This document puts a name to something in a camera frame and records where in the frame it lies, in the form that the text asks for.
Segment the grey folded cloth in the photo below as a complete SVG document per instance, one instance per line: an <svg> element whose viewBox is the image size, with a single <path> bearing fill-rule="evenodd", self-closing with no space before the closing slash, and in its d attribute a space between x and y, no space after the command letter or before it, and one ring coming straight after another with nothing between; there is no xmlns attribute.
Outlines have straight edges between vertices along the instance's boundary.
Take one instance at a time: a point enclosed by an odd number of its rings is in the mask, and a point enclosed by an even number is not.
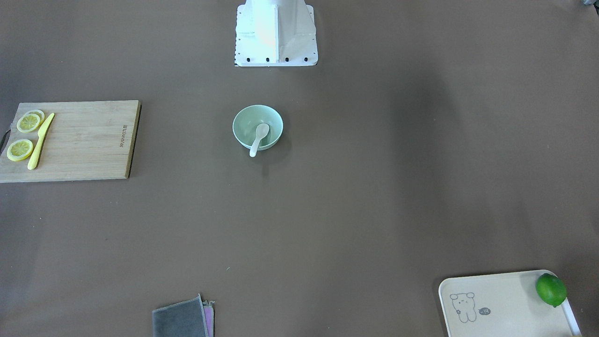
<svg viewBox="0 0 599 337"><path fill-rule="evenodd" d="M154 337L213 337L214 301L197 297L152 311Z"/></svg>

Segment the white pedestal column base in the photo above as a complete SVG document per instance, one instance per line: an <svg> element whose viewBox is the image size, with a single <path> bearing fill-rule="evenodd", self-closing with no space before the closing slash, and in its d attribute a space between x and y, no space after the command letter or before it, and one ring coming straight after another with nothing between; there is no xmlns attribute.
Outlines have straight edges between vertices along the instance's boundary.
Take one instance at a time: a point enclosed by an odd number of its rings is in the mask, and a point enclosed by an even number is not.
<svg viewBox="0 0 599 337"><path fill-rule="evenodd" d="M317 65L314 8L303 0L247 0L237 7L234 65Z"/></svg>

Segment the bamboo cutting board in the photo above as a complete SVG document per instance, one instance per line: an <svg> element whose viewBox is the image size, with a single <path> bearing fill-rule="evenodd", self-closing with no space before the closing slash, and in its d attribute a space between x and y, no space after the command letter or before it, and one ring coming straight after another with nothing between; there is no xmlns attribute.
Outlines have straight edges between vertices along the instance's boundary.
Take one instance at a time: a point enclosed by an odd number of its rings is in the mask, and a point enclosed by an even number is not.
<svg viewBox="0 0 599 337"><path fill-rule="evenodd" d="M28 161L13 162L1 154L0 181L53 182L126 179L139 122L139 100L107 102L21 103L6 140L38 140L37 132L22 133L17 122L25 113L41 110L53 121L44 138L38 166Z"/></svg>

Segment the lemon slice near knife tip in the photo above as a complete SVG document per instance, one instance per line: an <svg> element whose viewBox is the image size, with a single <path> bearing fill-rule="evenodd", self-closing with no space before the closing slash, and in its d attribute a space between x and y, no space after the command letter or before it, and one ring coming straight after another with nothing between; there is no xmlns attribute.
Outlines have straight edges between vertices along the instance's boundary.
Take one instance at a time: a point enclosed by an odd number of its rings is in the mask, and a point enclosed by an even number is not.
<svg viewBox="0 0 599 337"><path fill-rule="evenodd" d="M30 110L19 119L16 128L19 132L29 133L36 130L45 121L45 113L42 110Z"/></svg>

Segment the green lime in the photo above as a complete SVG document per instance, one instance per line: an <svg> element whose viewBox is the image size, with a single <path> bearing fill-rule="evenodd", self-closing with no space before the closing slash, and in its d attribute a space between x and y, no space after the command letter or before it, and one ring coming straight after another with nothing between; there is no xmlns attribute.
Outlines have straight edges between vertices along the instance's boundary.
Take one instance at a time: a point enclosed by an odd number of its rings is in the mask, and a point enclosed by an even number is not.
<svg viewBox="0 0 599 337"><path fill-rule="evenodd" d="M568 292L565 284L556 275L550 273L543 273L538 277L535 290L543 302L554 308L567 299Z"/></svg>

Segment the white ceramic spoon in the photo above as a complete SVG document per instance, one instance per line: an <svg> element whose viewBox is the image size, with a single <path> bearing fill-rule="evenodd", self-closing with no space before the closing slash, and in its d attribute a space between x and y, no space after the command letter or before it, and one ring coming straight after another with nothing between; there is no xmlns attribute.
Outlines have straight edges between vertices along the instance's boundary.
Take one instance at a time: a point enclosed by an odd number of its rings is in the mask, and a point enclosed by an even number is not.
<svg viewBox="0 0 599 337"><path fill-rule="evenodd" d="M266 123L261 123L257 126L256 128L256 132L255 132L255 138L254 141L252 143L252 146L250 147L249 150L249 156L250 157L255 157L257 154L257 150L259 149L260 143L261 141L268 136L268 133L270 131L270 126L269 124Z"/></svg>

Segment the light green bowl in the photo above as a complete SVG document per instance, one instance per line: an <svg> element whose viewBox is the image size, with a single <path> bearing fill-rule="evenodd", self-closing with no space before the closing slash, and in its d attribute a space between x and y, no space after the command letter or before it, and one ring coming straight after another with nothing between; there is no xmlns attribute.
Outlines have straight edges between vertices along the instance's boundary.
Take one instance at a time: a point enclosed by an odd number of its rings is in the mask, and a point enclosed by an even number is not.
<svg viewBox="0 0 599 337"><path fill-rule="evenodd" d="M274 108L267 105L250 105L234 117L232 123L233 135L247 149L253 145L256 129L260 124L267 124L267 136L261 139L257 151L265 151L273 147L283 134L283 119Z"/></svg>

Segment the beige rabbit tray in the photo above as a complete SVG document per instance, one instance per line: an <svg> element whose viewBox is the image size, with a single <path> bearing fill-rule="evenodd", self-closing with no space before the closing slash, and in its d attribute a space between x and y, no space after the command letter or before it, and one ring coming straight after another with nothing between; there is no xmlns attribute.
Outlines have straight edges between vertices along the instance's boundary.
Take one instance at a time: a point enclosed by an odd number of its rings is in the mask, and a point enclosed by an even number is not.
<svg viewBox="0 0 599 337"><path fill-rule="evenodd" d="M553 307L536 291L547 270L443 280L438 295L450 337L579 337L569 301Z"/></svg>

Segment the yellow plastic knife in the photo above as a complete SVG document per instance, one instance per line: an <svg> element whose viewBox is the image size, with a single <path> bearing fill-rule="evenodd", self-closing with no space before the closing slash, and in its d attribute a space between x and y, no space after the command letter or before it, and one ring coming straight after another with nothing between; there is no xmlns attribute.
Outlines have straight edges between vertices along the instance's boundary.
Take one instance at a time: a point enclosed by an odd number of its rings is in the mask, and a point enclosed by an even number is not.
<svg viewBox="0 0 599 337"><path fill-rule="evenodd" d="M45 119L45 121L41 124L41 126L38 129L38 132L37 132L38 140L37 140L36 146L34 147L34 149L32 151L32 154L29 157L29 161L28 161L28 165L27 165L28 170L34 170L38 167L39 158L41 156L41 152L43 149L45 137L48 132L48 129L51 126L51 123L53 122L54 117L55 117L55 113L49 114L49 116Z"/></svg>

